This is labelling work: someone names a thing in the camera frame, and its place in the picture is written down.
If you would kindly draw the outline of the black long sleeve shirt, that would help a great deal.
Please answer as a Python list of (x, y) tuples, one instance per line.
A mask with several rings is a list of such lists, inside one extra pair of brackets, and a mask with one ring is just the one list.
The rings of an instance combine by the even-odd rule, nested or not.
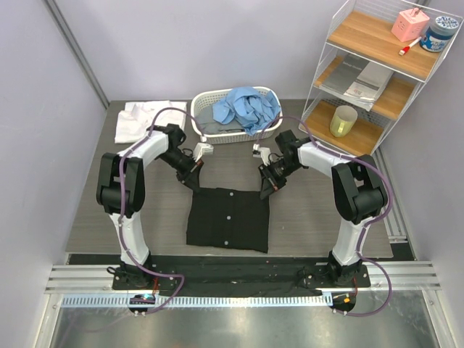
[(268, 252), (269, 199), (258, 191), (202, 188), (192, 194), (186, 243)]

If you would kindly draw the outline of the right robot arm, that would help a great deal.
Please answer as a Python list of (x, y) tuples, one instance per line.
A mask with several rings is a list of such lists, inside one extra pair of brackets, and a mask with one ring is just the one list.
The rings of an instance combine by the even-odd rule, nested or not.
[(350, 157), (310, 137), (298, 139), (290, 130), (279, 133), (275, 142), (281, 152), (278, 159), (271, 158), (268, 148), (253, 145), (253, 155), (262, 160), (260, 198), (266, 199), (282, 189), (287, 177), (300, 168), (317, 170), (332, 180), (341, 223), (335, 246), (329, 252), (327, 276), (333, 285), (344, 286), (360, 272), (360, 255), (370, 224), (389, 203), (381, 173), (370, 155)]

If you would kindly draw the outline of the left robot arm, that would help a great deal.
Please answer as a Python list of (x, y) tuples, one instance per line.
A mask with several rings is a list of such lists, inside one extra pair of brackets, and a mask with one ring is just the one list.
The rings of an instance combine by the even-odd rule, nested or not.
[(193, 192), (200, 191), (203, 154), (213, 147), (205, 138), (193, 150), (181, 149), (186, 134), (175, 124), (149, 128), (140, 140), (118, 153), (105, 153), (100, 162), (96, 200), (109, 215), (121, 248), (115, 280), (147, 289), (156, 277), (151, 252), (144, 240), (141, 208), (146, 198), (145, 169), (162, 160), (175, 170), (177, 180)]

